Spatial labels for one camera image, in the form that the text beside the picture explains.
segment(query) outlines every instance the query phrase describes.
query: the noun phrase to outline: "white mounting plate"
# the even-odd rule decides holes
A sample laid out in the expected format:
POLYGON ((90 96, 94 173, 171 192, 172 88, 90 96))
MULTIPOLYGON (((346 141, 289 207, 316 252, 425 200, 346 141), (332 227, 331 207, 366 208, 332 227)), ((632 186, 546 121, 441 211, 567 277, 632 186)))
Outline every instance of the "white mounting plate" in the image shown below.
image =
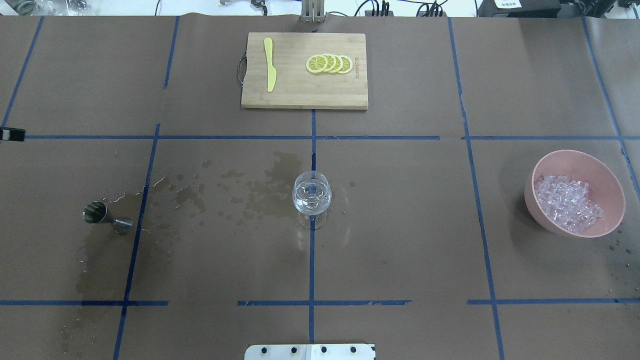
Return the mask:
POLYGON ((371 344, 252 345, 244 352, 244 360, 375 360, 375 348, 371 344))

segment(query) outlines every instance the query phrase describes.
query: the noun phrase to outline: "blue line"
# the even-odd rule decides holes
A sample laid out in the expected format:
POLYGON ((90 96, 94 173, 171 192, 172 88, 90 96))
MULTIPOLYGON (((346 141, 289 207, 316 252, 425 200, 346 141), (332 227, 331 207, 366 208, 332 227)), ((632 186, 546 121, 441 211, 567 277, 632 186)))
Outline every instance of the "blue line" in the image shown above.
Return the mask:
POLYGON ((309 343, 316 341, 314 318, 316 309, 316 216, 310 217, 309 234, 309 343))
MULTIPOLYGON (((310 303, 308 300, 249 300, 239 301, 237 304, 238 306, 309 306, 310 303)), ((314 306, 405 306, 410 304, 411 300, 314 300, 313 303, 314 306)))
POLYGON ((151 140, 152 135, 26 135, 34 140, 151 140))
POLYGON ((36 40, 38 40, 38 34, 40 34, 40 29, 42 28, 43 21, 44 21, 44 16, 41 16, 40 21, 38 21, 38 27, 36 28, 36 32, 33 34, 33 39, 31 40, 29 51, 27 52, 27 56, 24 59, 24 63, 22 64, 22 69, 20 70, 18 81, 15 82, 15 87, 13 88, 13 94, 11 95, 11 100, 9 100, 9 105, 6 107, 6 112, 4 113, 4 119, 2 120, 3 127, 6 126, 6 123, 9 120, 9 114, 11 113, 13 102, 15 101, 16 95, 18 95, 18 89, 20 88, 20 83, 22 82, 22 78, 24 77, 24 72, 27 70, 27 64, 29 63, 29 59, 31 59, 33 48, 36 46, 36 40))
MULTIPOLYGON (((493 274, 491 271, 491 260, 489 258, 489 246, 486 242, 486 231, 484 230, 484 219, 482 214, 482 204, 480 203, 480 192, 478 190, 477 177, 476 177, 476 165, 474 163, 473 149, 471 148, 471 140, 469 140, 469 124, 467 122, 467 111, 465 110, 464 102, 462 101, 462 80, 460 78, 460 68, 458 67, 458 54, 456 52, 456 41, 453 35, 453 23, 451 18, 448 17, 449 22, 449 38, 451 38, 451 51, 453 55, 453 65, 456 70, 456 81, 458 82, 458 96, 460 98, 460 111, 462 112, 462 118, 465 126, 465 137, 467 143, 467 152, 469 156, 469 166, 471 167, 471 178, 474 185, 474 193, 476 196, 476 208, 478 212, 478 222, 480 223, 480 233, 482 234, 482 243, 484 248, 484 265, 486 268, 486 277, 489 282, 489 294, 491 299, 495 300, 495 290, 493 287, 493 274)), ((504 349, 502 346, 502 332, 500 331, 500 319, 498 317, 498 307, 493 304, 493 326, 495 327, 495 337, 498 345, 498 354, 500 360, 504 360, 504 349)))
POLYGON ((318 136, 318 140, 440 140, 439 136, 371 136, 371 135, 339 135, 318 136))
POLYGON ((160 140, 309 140, 311 136, 287 135, 161 135, 160 140))
MULTIPOLYGON (((136 227, 136 237, 133 241, 133 249, 131 250, 131 262, 129 263, 129 274, 127 275, 127 286, 124 291, 124 301, 129 301, 129 295, 131 294, 131 283, 133 281, 133 272, 136 267, 136 258, 138 257, 138 246, 140 245, 140 233, 142 232, 142 220, 147 208, 147 197, 149 194, 149 182, 151 182, 151 172, 154 168, 154 160, 156 158, 156 147, 158 143, 158 136, 160 134, 160 124, 156 125, 156 133, 154 134, 154 143, 151 146, 151 155, 149 156, 149 166, 147 167, 147 178, 145 179, 145 187, 142 191, 142 202, 140 204, 140 213, 138 215, 138 226, 136 227)), ((122 342, 122 333, 124 332, 124 323, 127 318, 127 306, 122 307, 120 313, 120 326, 118 327, 118 337, 116 339, 116 346, 113 350, 113 360, 118 360, 120 353, 120 343, 122 342)))
POLYGON ((467 300, 468 305, 640 304, 640 299, 496 299, 467 300))
POLYGON ((166 76, 164 77, 164 87, 169 85, 169 74, 171 74, 171 64, 173 63, 173 50, 175 49, 175 38, 178 36, 178 24, 180 17, 175 17, 175 25, 173 26, 173 38, 171 40, 171 50, 169 51, 169 61, 166 64, 166 76))
POLYGON ((0 306, 169 306, 168 301, 0 300, 0 306))
POLYGON ((316 109, 311 109, 311 171, 316 171, 316 109))
POLYGON ((122 333, 124 332, 124 323, 127 319, 127 307, 123 306, 120 312, 120 324, 118 325, 118 337, 116 338, 116 345, 113 348, 113 360, 118 360, 120 357, 120 344, 122 344, 122 333))
POLYGON ((462 140, 618 140, 616 136, 464 136, 462 140))
POLYGON ((629 160, 629 153, 627 152, 627 146, 625 145, 625 141, 622 137, 622 132, 620 131, 620 126, 618 125, 618 119, 616 118, 615 112, 613 112, 613 106, 611 105, 611 100, 609 98, 609 93, 607 92, 606 86, 604 86, 604 80, 602 79, 602 74, 600 73, 600 67, 598 66, 598 62, 596 61, 596 55, 593 52, 593 46, 591 45, 591 36, 589 35, 589 29, 587 27, 587 21, 582 17, 582 27, 584 28, 584 36, 587 39, 587 46, 589 48, 589 55, 591 55, 591 61, 593 62, 593 67, 596 70, 596 75, 598 75, 598 81, 600 82, 600 88, 602 88, 602 94, 604 95, 604 99, 607 102, 607 108, 609 109, 609 114, 611 115, 611 120, 613 121, 613 126, 616 129, 616 134, 618 135, 618 140, 620 141, 620 147, 622 148, 622 152, 625 155, 625 161, 627 162, 627 168, 629 170, 629 174, 631 175, 631 180, 634 184, 634 188, 636 189, 636 197, 640 200, 640 186, 638 186, 638 180, 636 177, 636 173, 634 172, 634 168, 631 165, 631 161, 629 160))

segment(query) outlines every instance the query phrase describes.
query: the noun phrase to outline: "knife handle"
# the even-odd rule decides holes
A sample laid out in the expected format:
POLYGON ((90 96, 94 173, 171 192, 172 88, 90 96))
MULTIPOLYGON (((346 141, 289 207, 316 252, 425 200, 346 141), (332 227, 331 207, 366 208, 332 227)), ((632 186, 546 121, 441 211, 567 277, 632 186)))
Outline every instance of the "knife handle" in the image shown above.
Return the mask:
POLYGON ((273 66, 273 40, 271 38, 264 39, 264 52, 267 54, 267 66, 273 66))

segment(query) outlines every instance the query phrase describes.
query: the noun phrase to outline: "sticker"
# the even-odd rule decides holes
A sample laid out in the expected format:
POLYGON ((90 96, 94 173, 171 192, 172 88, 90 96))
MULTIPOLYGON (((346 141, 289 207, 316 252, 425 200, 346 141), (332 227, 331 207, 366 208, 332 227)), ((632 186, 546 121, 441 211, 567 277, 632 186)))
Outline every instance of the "sticker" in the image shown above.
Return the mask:
POLYGON ((521 8, 520 0, 493 0, 498 9, 516 9, 521 8))

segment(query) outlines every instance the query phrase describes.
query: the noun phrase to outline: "glass base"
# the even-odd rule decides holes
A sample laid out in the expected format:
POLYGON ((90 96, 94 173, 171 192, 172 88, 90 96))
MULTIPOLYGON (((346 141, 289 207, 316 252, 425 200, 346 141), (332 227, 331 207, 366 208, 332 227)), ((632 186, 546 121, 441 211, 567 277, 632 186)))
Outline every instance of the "glass base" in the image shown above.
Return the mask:
MULTIPOLYGON (((314 229, 318 230, 326 224, 326 218, 329 217, 329 212, 325 211, 324 213, 320 213, 318 215, 315 215, 314 217, 316 219, 314 229)), ((311 217, 309 215, 298 212, 298 223, 305 229, 311 229, 311 217)))

